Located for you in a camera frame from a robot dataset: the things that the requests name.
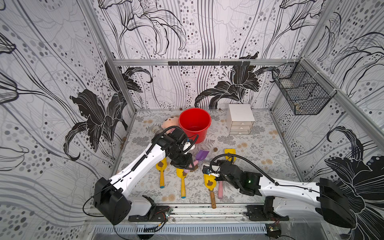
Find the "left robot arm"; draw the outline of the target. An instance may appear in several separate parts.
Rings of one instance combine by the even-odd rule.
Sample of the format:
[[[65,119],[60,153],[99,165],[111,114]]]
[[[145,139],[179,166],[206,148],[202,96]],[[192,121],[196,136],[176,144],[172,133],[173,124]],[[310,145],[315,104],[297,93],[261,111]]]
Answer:
[[[189,139],[177,126],[156,134],[147,148],[126,168],[109,179],[100,178],[95,184],[94,207],[112,224],[124,219],[149,222],[156,219],[160,208],[148,196],[130,197],[137,183],[160,161],[169,158],[171,165],[181,170],[194,168],[189,152],[198,136]]]

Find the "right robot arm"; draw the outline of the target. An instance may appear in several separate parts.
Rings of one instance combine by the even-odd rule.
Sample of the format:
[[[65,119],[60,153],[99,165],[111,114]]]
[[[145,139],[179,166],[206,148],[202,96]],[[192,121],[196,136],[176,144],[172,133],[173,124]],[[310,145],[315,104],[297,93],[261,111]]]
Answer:
[[[209,169],[219,181],[228,182],[240,194],[265,198],[266,217],[322,218],[341,228],[354,228],[347,194],[335,183],[321,178],[303,183],[273,179],[262,173],[242,171],[228,160],[211,162]]]

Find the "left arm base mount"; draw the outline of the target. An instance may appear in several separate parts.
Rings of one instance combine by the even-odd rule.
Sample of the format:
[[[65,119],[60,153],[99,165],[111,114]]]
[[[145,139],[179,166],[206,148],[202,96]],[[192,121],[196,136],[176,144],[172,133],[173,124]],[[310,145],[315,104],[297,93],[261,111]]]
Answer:
[[[162,223],[168,218],[168,214],[171,210],[170,206],[155,206],[151,207],[149,212],[144,216],[130,216],[128,218],[129,222],[156,222],[156,223]]]

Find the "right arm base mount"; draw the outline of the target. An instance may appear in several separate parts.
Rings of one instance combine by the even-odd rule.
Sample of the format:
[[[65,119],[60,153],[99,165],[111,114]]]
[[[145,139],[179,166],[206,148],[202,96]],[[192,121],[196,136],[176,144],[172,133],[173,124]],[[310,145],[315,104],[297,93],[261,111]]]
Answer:
[[[265,210],[264,206],[262,205],[247,205],[246,208],[246,216],[249,218],[250,221],[253,222],[278,222],[290,220],[288,216],[282,217],[273,211]]]

